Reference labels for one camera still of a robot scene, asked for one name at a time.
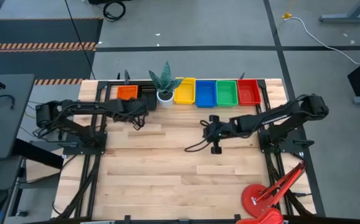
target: potted plant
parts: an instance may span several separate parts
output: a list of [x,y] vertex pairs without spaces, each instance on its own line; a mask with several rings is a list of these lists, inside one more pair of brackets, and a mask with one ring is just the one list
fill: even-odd
[[156,97],[159,104],[164,108],[171,107],[173,105],[174,89],[181,84],[183,79],[172,78],[168,61],[166,61],[165,66],[163,67],[161,78],[158,78],[152,71],[149,71],[149,76],[156,87]]

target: white pot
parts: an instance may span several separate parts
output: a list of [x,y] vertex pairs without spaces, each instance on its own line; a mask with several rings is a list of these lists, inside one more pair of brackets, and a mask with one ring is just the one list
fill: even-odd
[[172,107],[173,105],[173,99],[174,99],[174,92],[172,92],[172,97],[168,100],[162,100],[160,97],[159,97],[159,92],[157,91],[156,92],[156,97],[158,99],[158,102],[159,104],[163,107],[163,108],[170,108]]

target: black mat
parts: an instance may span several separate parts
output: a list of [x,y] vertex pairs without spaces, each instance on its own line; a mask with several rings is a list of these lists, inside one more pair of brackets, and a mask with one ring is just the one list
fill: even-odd
[[[93,51],[87,51],[94,61]],[[36,79],[90,78],[90,67],[82,51],[0,53],[0,75],[34,74]]]
[[[82,42],[97,43],[100,38],[102,19],[76,19],[75,25]],[[19,19],[0,20],[0,44],[22,43],[79,43],[70,19]],[[36,80],[58,78],[90,78],[90,67],[80,46],[73,49],[43,49],[35,52],[12,52],[0,48],[0,75],[32,73]],[[92,48],[86,51],[91,63],[95,52]]]
[[[103,20],[75,19],[82,42],[98,42]],[[79,42],[70,19],[0,20],[0,43]]]

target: floor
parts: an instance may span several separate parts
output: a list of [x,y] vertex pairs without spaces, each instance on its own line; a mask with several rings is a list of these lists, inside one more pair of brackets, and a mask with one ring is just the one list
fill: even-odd
[[[0,0],[0,19],[68,17],[63,0]],[[100,17],[101,9],[87,1],[68,0],[74,17]],[[358,0],[299,0],[290,12],[328,45],[348,46],[360,62],[360,24],[321,24],[321,14],[345,13]],[[118,22],[104,21],[93,60],[97,79],[116,78],[127,69],[132,79],[149,78],[165,61],[179,77],[282,78],[288,97],[321,95],[330,109],[322,121],[305,124],[313,165],[327,217],[360,218],[360,105],[352,102],[347,75],[358,66],[332,51],[279,50],[282,46],[319,46],[300,22],[283,22],[286,0],[132,0]],[[270,13],[274,18],[269,20]],[[278,29],[278,36],[271,30]],[[77,98],[78,85],[35,86],[31,100]],[[31,118],[22,127],[32,131]],[[20,138],[31,140],[25,132]],[[29,217],[7,219],[25,223],[50,217],[55,189],[28,190],[20,208]],[[38,195],[41,203],[33,201]]]

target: blue bin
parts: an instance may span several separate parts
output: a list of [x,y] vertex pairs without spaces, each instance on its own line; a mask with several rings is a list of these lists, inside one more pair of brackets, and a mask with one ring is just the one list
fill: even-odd
[[199,108],[216,106],[216,81],[196,81],[196,102]]

